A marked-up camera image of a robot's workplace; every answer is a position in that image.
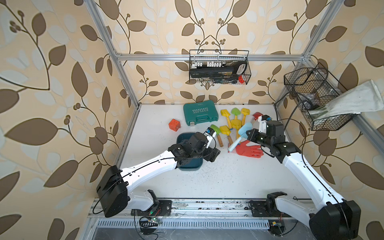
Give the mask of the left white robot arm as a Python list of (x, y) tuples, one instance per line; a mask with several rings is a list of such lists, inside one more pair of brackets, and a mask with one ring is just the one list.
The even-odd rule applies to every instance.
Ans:
[(125, 208), (156, 212), (160, 202), (154, 191), (146, 190), (135, 195), (134, 189), (162, 173), (185, 166), (194, 159), (214, 162), (220, 154), (216, 147), (210, 147), (215, 136), (216, 132), (207, 128), (204, 133), (196, 132), (188, 140), (173, 144), (144, 163), (123, 169), (117, 166), (108, 168), (96, 188), (101, 212), (106, 218), (117, 215)]

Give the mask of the yellow shovel blue handle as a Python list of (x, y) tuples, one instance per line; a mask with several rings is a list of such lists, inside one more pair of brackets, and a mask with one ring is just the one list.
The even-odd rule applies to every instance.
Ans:
[(227, 119), (228, 127), (231, 130), (233, 128), (231, 119), (230, 119), (231, 114), (229, 113), (228, 110), (224, 109), (224, 110), (221, 110), (221, 115)]

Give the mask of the green round shovel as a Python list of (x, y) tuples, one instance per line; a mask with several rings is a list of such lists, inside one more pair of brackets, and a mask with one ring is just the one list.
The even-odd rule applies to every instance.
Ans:
[(215, 131), (220, 147), (223, 147), (224, 144), (223, 144), (222, 138), (220, 136), (220, 134), (221, 134), (220, 128), (217, 127), (216, 125), (211, 125), (210, 127)]

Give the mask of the large yellow shovel yellow handle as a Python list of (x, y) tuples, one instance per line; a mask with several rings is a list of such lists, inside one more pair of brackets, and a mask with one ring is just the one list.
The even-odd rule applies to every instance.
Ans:
[(237, 138), (240, 137), (239, 129), (242, 127), (242, 121), (239, 119), (233, 119), (231, 120), (232, 127), (236, 130), (236, 136)]

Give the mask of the red shovel wooden handle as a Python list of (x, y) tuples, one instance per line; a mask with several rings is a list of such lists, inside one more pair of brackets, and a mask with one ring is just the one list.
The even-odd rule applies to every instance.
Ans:
[(263, 116), (262, 113), (256, 112), (252, 115), (251, 124), (253, 124), (256, 120), (258, 120), (259, 117)]

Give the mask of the yellow shovel wooden handle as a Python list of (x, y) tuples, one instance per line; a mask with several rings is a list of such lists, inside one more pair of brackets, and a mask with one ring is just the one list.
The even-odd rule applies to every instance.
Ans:
[(242, 109), (241, 109), (241, 113), (243, 114), (243, 118), (242, 118), (242, 126), (244, 126), (245, 123), (246, 123), (246, 117), (247, 117), (248, 115), (250, 115), (250, 110), (247, 109), (247, 108), (242, 108)]

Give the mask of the teal storage box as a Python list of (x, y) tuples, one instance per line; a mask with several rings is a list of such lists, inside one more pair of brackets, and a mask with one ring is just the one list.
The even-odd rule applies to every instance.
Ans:
[[(189, 158), (192, 157), (192, 148), (188, 147), (187, 144), (189, 143), (189, 139), (195, 134), (195, 132), (186, 132), (182, 133), (177, 137), (177, 144), (181, 144), (182, 147), (187, 151), (187, 154), (189, 155)], [(201, 168), (203, 165), (203, 159), (202, 158), (195, 158), (195, 159), (187, 159), (187, 162), (179, 166), (179, 169), (181, 171), (197, 171)]]

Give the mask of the green shovel orange handle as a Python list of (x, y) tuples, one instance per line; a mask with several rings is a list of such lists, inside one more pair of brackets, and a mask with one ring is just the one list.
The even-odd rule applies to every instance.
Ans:
[(241, 113), (241, 111), (238, 108), (233, 108), (231, 110), (231, 114), (234, 115), (235, 116), (234, 119), (237, 120), (238, 116), (241, 115), (242, 113)]

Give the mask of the yellow square shovel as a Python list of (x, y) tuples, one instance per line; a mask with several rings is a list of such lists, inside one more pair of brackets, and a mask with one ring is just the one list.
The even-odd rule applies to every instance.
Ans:
[(222, 134), (227, 136), (229, 144), (232, 145), (233, 144), (233, 140), (232, 140), (232, 137), (231, 137), (231, 130), (230, 130), (230, 128), (228, 126), (220, 126), (220, 131), (221, 131)]

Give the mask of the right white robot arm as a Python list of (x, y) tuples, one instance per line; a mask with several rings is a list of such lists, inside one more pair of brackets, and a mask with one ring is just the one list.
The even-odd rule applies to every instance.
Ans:
[(306, 205), (284, 192), (268, 194), (268, 209), (285, 213), (310, 228), (317, 240), (353, 240), (358, 237), (361, 208), (337, 193), (308, 163), (301, 150), (286, 141), (279, 121), (260, 122), (246, 131), (247, 139), (270, 150), (301, 183), (312, 200)]

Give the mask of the light blue shovel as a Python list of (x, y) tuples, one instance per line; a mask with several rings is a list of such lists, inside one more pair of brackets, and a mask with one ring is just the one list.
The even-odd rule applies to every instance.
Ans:
[(242, 138), (245, 138), (247, 139), (247, 134), (246, 132), (247, 131), (250, 131), (251, 129), (253, 128), (253, 124), (251, 122), (249, 123), (245, 123), (244, 126), (242, 126), (239, 130), (238, 130), (238, 134), (239, 134), (239, 137), (236, 139), (235, 142), (233, 142), (233, 144), (231, 144), (229, 147), (228, 147), (228, 152), (232, 152), (236, 146), (241, 142)]

